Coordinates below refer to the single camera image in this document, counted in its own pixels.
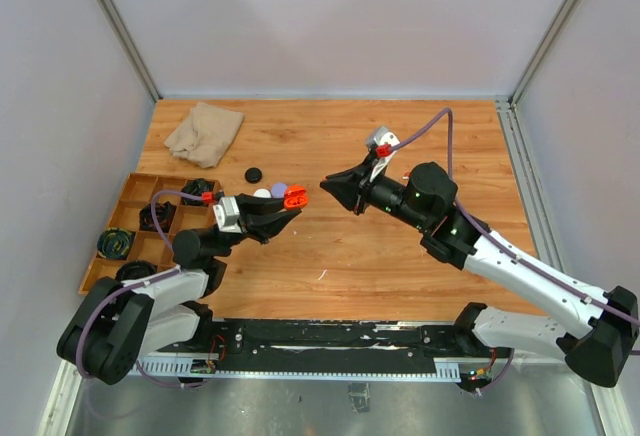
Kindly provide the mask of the wooden compartment tray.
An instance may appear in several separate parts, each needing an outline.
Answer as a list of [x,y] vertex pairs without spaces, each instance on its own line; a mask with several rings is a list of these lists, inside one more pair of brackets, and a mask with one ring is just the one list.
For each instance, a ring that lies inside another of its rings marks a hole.
[[221,190],[216,180],[132,173],[128,176],[80,284],[86,294],[104,277],[120,278],[173,266],[166,245],[178,232],[212,225],[212,210],[187,196]]

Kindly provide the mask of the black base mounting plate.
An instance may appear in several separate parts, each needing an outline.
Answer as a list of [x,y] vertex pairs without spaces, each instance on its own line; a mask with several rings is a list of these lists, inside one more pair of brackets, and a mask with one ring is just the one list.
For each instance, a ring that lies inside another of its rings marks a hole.
[[405,321],[218,319],[163,353],[201,354],[219,371],[418,374],[438,358],[505,358],[452,324]]

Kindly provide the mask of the beige folded cloth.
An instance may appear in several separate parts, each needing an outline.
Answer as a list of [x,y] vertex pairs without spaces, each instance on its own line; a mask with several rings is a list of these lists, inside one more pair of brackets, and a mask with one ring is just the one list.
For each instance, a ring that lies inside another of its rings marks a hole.
[[244,122],[244,114],[197,102],[189,115],[165,139],[173,157],[201,168],[214,168],[225,155]]

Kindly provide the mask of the purple round charging case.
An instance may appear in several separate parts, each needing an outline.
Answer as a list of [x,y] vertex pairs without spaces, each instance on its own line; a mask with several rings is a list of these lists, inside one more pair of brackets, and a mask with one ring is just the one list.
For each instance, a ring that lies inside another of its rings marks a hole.
[[288,189],[288,185],[283,182],[277,182],[271,187],[271,195],[274,198],[282,198]]

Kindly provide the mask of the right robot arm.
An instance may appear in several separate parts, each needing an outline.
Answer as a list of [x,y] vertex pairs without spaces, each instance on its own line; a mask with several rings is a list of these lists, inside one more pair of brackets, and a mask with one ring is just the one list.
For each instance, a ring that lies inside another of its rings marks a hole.
[[531,316],[468,304],[452,333],[463,355],[511,348],[561,360],[601,387],[618,383],[639,336],[638,298],[627,288],[590,285],[520,250],[462,207],[456,183],[435,162],[415,166],[400,183],[367,158],[320,186],[356,215],[375,207],[408,224],[437,261],[496,282],[542,310]]

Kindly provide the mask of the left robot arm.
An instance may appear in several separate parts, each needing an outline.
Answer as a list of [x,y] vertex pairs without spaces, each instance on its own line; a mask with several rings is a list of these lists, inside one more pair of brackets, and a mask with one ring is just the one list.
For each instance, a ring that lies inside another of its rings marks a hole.
[[281,198],[204,192],[215,222],[178,232],[170,245],[174,267],[134,280],[98,280],[60,336],[56,354],[84,378],[108,385],[139,366],[140,358],[174,343],[207,349],[213,316],[200,299],[222,283],[228,257],[245,240],[267,244],[308,205],[307,191],[289,187]]

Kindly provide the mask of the black round charging case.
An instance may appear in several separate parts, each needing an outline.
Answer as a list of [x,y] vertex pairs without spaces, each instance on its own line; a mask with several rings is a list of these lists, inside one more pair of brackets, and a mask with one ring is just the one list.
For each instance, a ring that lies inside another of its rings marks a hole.
[[245,171],[244,178],[250,184],[257,184],[263,179],[263,172],[258,167],[250,167]]

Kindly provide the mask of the white round charging case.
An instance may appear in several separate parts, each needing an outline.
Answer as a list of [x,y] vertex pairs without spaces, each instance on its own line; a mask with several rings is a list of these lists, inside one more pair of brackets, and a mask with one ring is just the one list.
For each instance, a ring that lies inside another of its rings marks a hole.
[[270,193],[270,191],[268,189],[260,188],[260,189],[257,189],[254,192],[254,196],[255,197],[260,197],[260,198],[270,198],[271,197],[271,193]]

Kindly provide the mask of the orange round charging case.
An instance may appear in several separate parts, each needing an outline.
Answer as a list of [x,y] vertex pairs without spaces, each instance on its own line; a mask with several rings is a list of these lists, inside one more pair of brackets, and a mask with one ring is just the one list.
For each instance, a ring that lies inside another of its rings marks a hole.
[[307,190],[301,185],[290,185],[284,192],[284,208],[287,211],[302,209],[309,203]]

